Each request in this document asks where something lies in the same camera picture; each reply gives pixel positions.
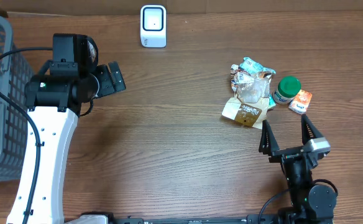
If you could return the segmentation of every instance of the plastic crate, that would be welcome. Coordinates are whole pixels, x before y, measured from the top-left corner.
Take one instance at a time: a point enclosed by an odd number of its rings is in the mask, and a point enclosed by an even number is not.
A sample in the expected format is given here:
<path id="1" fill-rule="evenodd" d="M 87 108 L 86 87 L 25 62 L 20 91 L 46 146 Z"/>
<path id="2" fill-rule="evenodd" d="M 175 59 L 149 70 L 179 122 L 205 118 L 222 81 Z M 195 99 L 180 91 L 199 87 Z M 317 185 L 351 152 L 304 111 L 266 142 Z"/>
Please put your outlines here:
<path id="1" fill-rule="evenodd" d="M 0 17 L 0 55 L 15 49 L 10 23 Z M 0 91 L 26 110 L 24 86 L 33 71 L 22 54 L 1 60 Z M 27 144 L 27 120 L 0 99 L 0 181 L 20 179 Z"/>

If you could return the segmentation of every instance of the orange packet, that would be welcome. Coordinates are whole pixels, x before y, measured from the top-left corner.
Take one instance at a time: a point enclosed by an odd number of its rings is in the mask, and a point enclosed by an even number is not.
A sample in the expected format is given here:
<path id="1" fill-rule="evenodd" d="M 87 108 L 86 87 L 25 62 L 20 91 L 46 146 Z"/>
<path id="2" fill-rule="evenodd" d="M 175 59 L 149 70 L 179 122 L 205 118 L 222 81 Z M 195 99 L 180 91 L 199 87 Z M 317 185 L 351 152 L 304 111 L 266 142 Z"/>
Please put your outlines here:
<path id="1" fill-rule="evenodd" d="M 312 96 L 313 94 L 305 90 L 300 90 L 299 93 L 292 100 L 292 102 L 289 104 L 289 109 L 293 110 L 298 114 L 306 113 Z"/>

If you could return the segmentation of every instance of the wooden surface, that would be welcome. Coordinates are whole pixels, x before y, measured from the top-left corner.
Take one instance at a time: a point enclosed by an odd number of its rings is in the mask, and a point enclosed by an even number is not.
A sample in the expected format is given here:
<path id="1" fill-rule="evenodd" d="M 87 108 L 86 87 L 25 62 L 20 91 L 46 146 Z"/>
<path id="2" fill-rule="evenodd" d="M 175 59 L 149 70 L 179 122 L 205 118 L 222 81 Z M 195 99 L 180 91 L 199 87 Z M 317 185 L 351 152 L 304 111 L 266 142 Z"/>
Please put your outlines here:
<path id="1" fill-rule="evenodd" d="M 92 36 L 100 63 L 117 60 L 127 90 L 94 103 L 74 133 L 64 183 L 67 218 L 232 217 L 258 213 L 286 187 L 257 151 L 261 131 L 221 117 L 229 69 L 251 57 L 313 93 L 307 115 L 331 144 L 314 178 L 339 189 L 335 223 L 363 223 L 363 11 L 168 17 L 168 45 L 140 46 L 139 16 L 11 19 L 18 47 L 51 46 L 55 32 Z M 24 54 L 38 70 L 50 52 Z M 300 117 L 268 119 L 281 148 L 301 145 Z M 18 181 L 0 183 L 0 223 Z M 267 213 L 290 204 L 288 196 Z"/>

